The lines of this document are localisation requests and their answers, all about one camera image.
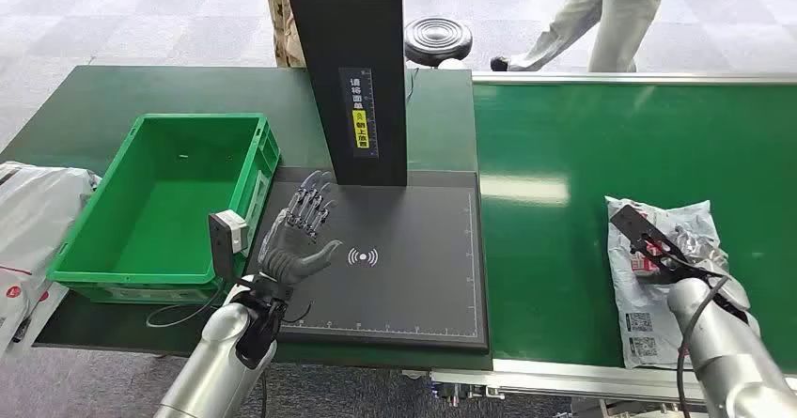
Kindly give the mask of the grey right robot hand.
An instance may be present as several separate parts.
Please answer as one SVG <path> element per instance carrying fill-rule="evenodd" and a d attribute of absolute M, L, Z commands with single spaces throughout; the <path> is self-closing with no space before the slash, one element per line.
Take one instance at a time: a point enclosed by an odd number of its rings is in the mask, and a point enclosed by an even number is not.
<path fill-rule="evenodd" d="M 729 274 L 728 255 L 715 239 L 680 225 L 675 227 L 673 236 L 689 264 L 706 271 Z"/>

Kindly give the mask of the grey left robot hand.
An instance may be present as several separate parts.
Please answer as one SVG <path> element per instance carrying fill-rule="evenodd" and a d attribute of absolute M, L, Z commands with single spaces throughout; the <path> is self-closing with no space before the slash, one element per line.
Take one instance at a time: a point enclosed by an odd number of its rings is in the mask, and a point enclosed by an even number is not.
<path fill-rule="evenodd" d="M 317 246 L 321 228 L 335 205 L 333 199 L 325 198 L 332 177 L 329 171 L 312 172 L 278 212 L 258 250 L 260 276 L 293 287 L 332 264 L 342 241 L 329 240 L 323 247 Z"/>

